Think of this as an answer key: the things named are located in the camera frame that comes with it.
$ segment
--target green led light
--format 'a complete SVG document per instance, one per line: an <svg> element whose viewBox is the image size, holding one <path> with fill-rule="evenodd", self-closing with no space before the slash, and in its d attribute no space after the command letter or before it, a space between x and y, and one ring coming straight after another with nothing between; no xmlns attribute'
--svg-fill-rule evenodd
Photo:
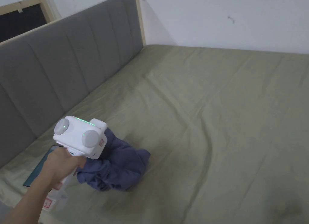
<svg viewBox="0 0 309 224"><path fill-rule="evenodd" d="M78 119L78 120L80 120L80 121L83 121L83 122L85 122L85 123L89 123L89 124L95 126L94 124L92 124L92 123L90 123L90 122L87 122L87 121L85 121L85 120L79 119L79 118L77 118L77 117L75 117L75 118Z"/></svg>

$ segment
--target wall stain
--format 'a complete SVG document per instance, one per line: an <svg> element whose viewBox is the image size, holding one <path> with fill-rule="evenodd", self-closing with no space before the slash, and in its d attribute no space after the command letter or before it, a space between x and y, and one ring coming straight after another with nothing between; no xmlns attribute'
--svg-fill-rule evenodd
<svg viewBox="0 0 309 224"><path fill-rule="evenodd" d="M231 16L228 16L228 19L230 19L233 22L233 24L235 23L235 20Z"/></svg>

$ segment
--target hand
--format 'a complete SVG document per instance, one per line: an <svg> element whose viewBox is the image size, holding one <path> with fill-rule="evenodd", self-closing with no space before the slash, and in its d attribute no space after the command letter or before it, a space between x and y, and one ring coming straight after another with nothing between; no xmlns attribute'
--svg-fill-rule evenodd
<svg viewBox="0 0 309 224"><path fill-rule="evenodd" d="M53 187L77 167L84 168L85 163L85 157L72 156L66 148L59 147L48 155L40 175L48 177L50 186Z"/></svg>

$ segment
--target gray round knob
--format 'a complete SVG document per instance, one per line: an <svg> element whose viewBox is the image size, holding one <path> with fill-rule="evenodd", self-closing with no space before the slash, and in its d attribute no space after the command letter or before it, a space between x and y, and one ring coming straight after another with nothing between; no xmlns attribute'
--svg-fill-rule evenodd
<svg viewBox="0 0 309 224"><path fill-rule="evenodd" d="M67 129L70 122L67 119L61 119L58 121L54 128L54 133L56 135L62 135Z"/></svg>
<svg viewBox="0 0 309 224"><path fill-rule="evenodd" d="M82 134L82 145L87 148L92 148L99 143L99 134L94 130L88 130Z"/></svg>

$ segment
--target wooden post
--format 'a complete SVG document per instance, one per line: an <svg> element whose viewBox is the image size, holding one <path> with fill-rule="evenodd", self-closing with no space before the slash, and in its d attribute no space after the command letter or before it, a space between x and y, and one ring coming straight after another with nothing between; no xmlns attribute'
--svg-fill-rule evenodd
<svg viewBox="0 0 309 224"><path fill-rule="evenodd" d="M40 0L40 6L41 10L43 12L43 15L48 23L51 21L54 21L55 18L53 16L52 10L50 9L47 0Z"/></svg>
<svg viewBox="0 0 309 224"><path fill-rule="evenodd" d="M145 39L145 32L144 32L144 24L143 24L143 18L142 18L142 10L141 10L141 4L139 0L136 0L137 5L137 12L139 14L139 25L141 27L141 33L142 33L142 40L143 40L143 46L146 46L146 39Z"/></svg>

